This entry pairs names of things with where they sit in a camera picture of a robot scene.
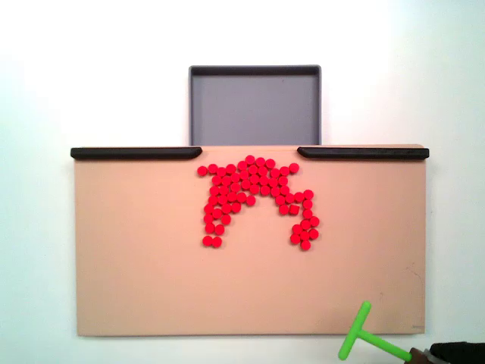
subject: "tan board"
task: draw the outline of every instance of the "tan board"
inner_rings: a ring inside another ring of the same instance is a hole
[[[252,154],[297,162],[320,236],[289,242],[301,216],[269,196],[202,245],[210,177],[200,165]],[[187,161],[75,161],[79,335],[424,332],[425,162],[318,161],[291,146],[204,147]]]

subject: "red disc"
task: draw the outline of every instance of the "red disc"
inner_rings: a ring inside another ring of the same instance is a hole
[[[287,176],[289,174],[289,168],[288,167],[281,167],[280,173],[281,173],[282,176]]]
[[[209,192],[211,193],[212,196],[217,196],[219,194],[219,187],[217,186],[212,186],[209,189]]]
[[[278,178],[278,183],[280,184],[280,186],[286,186],[288,184],[288,178],[282,176]]]
[[[280,176],[280,170],[278,168],[273,168],[270,172],[272,178],[278,178]]]
[[[312,190],[305,190],[303,194],[305,195],[306,199],[313,199],[314,194]]]
[[[281,215],[286,215],[289,211],[288,205],[281,205],[280,206],[280,214]]]
[[[222,182],[222,178],[220,178],[219,176],[213,176],[212,178],[212,183],[215,185],[215,186],[219,186]]]
[[[270,178],[269,181],[268,181],[268,184],[271,187],[276,187],[278,185],[278,180],[276,178]]]
[[[255,203],[256,203],[256,198],[253,195],[249,195],[246,197],[246,204],[248,206],[254,206]]]
[[[234,201],[236,201],[236,198],[237,198],[237,195],[236,195],[236,193],[235,193],[235,192],[232,192],[232,191],[231,191],[231,192],[229,192],[229,193],[227,194],[227,201],[229,201],[229,202],[234,202]]]
[[[202,239],[202,244],[204,244],[204,246],[211,246],[212,245],[212,237],[209,237],[208,235],[206,235]]]
[[[267,196],[267,195],[270,194],[270,192],[271,192],[270,187],[268,187],[268,186],[261,187],[261,195]]]
[[[217,175],[218,175],[219,177],[224,177],[224,176],[226,175],[226,168],[224,168],[224,167],[219,167],[219,168],[217,169]]]
[[[229,176],[222,177],[222,184],[224,186],[229,186],[230,185],[230,177]]]
[[[285,196],[279,195],[279,196],[277,196],[277,198],[275,199],[275,201],[276,201],[276,204],[277,205],[282,205],[282,204],[285,203]]]
[[[257,165],[250,165],[248,168],[249,174],[257,174],[258,173],[258,166]]]
[[[212,234],[214,232],[214,229],[215,229],[215,226],[212,223],[205,225],[205,232],[207,234]]]
[[[239,178],[247,180],[249,178],[249,172],[247,170],[241,171],[241,173],[239,173]]]
[[[269,158],[266,160],[266,167],[268,167],[269,169],[274,168],[275,165],[276,162],[274,161],[274,159]]]
[[[318,238],[318,235],[320,235],[316,229],[311,229],[308,233],[310,234],[310,239],[312,240],[315,240]]]
[[[204,212],[206,214],[211,214],[213,210],[214,210],[214,206],[213,205],[207,204],[204,207]]]
[[[295,201],[302,202],[305,199],[305,195],[301,192],[295,193]]]
[[[210,224],[212,223],[214,220],[214,218],[212,217],[212,214],[207,214],[206,216],[204,216],[204,222],[206,224]]]
[[[255,157],[253,157],[252,155],[248,155],[245,161],[248,165],[252,165],[255,162]]]
[[[247,199],[247,196],[244,192],[239,192],[237,194],[237,201],[238,202],[244,203],[244,202],[246,202],[246,199]]]
[[[302,220],[302,222],[300,223],[300,225],[302,226],[302,229],[303,230],[308,230],[310,228],[310,221],[308,221],[308,220]]]
[[[221,222],[224,225],[230,224],[230,216],[229,215],[222,215]]]
[[[298,206],[298,205],[291,205],[289,207],[289,214],[290,215],[297,215],[299,211],[300,211],[300,206]]]
[[[226,195],[220,195],[217,198],[217,201],[219,202],[219,205],[223,205],[223,204],[227,203],[227,196]]]
[[[292,234],[292,236],[289,239],[293,244],[298,244],[301,240],[298,234]]]
[[[241,185],[240,184],[231,184],[230,190],[233,191],[233,192],[239,192],[241,190]]]
[[[301,243],[300,243],[300,248],[302,248],[302,250],[308,250],[311,248],[311,244],[308,240],[303,240]]]
[[[260,167],[258,169],[258,174],[260,176],[266,176],[266,175],[268,175],[268,169],[266,167]]]
[[[237,169],[239,169],[240,171],[244,171],[247,167],[248,165],[244,161],[241,161],[237,164]]]
[[[296,173],[300,169],[300,166],[298,165],[298,163],[292,163],[291,165],[289,165],[288,169],[290,173]]]
[[[249,188],[249,192],[255,195],[259,192],[259,186],[257,184],[252,184]]]
[[[243,190],[249,190],[250,186],[251,186],[251,182],[249,182],[249,180],[243,180],[241,182],[241,187]]]
[[[302,229],[302,227],[300,226],[300,224],[294,224],[291,230],[292,230],[292,231],[293,231],[293,233],[295,233],[295,234],[300,234],[300,233],[303,231],[303,229]]]
[[[214,248],[218,248],[219,246],[221,246],[222,244],[222,239],[219,238],[219,237],[215,237],[214,239],[212,239],[212,246]]]
[[[257,158],[257,159],[256,159],[256,165],[257,165],[258,167],[262,167],[262,166],[264,165],[264,163],[265,163],[265,162],[266,162],[266,161],[265,161],[265,160],[264,160],[264,158],[262,158],[262,157],[259,157],[259,158]]]
[[[229,188],[227,188],[227,186],[220,186],[219,193],[221,195],[227,195],[229,193]]]
[[[300,233],[300,237],[302,238],[302,240],[308,240],[310,239],[310,233],[307,231],[302,231]]]
[[[226,166],[226,172],[227,174],[232,174],[236,171],[236,166],[233,165],[232,163]]]
[[[259,176],[256,175],[256,174],[253,174],[250,178],[249,178],[249,182],[251,182],[252,184],[258,184],[259,182]]]
[[[212,211],[212,216],[214,216],[214,219],[218,219],[222,216],[222,210],[221,209],[214,209],[214,211]]]
[[[199,168],[197,168],[197,173],[199,174],[200,177],[204,177],[208,172],[207,167],[204,165],[201,165]]]
[[[220,225],[215,227],[214,232],[216,233],[216,235],[222,235],[222,234],[224,234],[224,230],[226,230],[224,228],[224,225],[220,224]]]
[[[287,193],[286,194],[286,202],[287,203],[294,203],[295,202],[295,195],[292,193]]]
[[[281,186],[280,187],[280,193],[282,195],[285,195],[286,196],[289,193],[289,187],[288,186]]]
[[[217,165],[214,163],[208,166],[208,171],[210,174],[216,174],[217,173]]]
[[[266,176],[261,176],[259,178],[259,184],[262,186],[266,186],[270,180],[268,180],[268,177]]]
[[[231,212],[231,207],[228,203],[222,205],[221,210],[224,214],[229,214]]]
[[[316,228],[320,224],[320,219],[316,216],[312,216],[310,219],[310,225]]]
[[[303,217],[309,219],[311,216],[313,216],[313,212],[311,212],[310,209],[305,209],[303,210]]]
[[[303,201],[303,207],[305,209],[311,209],[312,206],[313,206],[313,202],[310,201],[309,199],[306,199],[305,201]]]
[[[239,173],[234,172],[230,176],[230,180],[234,183],[239,182],[239,179],[240,179]]]
[[[280,195],[280,188],[279,187],[273,187],[271,189],[271,195],[273,197],[278,197]]]
[[[241,211],[241,204],[239,202],[235,202],[232,204],[231,209],[233,210],[233,213],[237,214],[239,211]]]

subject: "black plastic edge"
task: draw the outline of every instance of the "black plastic edge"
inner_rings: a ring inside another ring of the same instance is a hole
[[[277,75],[317,75],[318,76],[318,144],[321,144],[321,66],[319,64],[286,66],[198,66],[189,67],[189,144],[193,145],[194,135],[192,81],[194,76],[277,76]]]
[[[377,159],[424,160],[430,156],[427,148],[339,148],[329,146],[300,146],[298,153],[310,159]]]
[[[202,153],[200,146],[164,148],[72,148],[70,156],[76,160],[154,160],[194,159]]]

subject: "white background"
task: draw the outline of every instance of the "white background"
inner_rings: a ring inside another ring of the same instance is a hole
[[[192,64],[320,64],[324,143],[430,148],[427,333],[387,338],[485,341],[485,2],[0,1],[0,362],[338,362],[340,336],[76,336],[70,147],[186,145]]]

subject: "green handle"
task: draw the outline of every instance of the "green handle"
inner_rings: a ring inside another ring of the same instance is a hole
[[[346,339],[343,341],[342,347],[339,351],[339,358],[341,360],[347,359],[347,356],[349,356],[350,350],[352,349],[355,340],[357,340],[357,338],[359,337],[362,340],[367,341],[368,343],[388,352],[391,355],[397,356],[398,358],[406,362],[410,362],[412,358],[412,355],[410,353],[404,351],[400,347],[388,343],[378,336],[374,336],[373,334],[366,332],[366,330],[362,330],[362,326],[364,325],[365,319],[367,318],[370,311],[371,303],[369,301],[364,301],[360,310],[357,313],[357,317],[355,317],[354,323],[350,327]]]

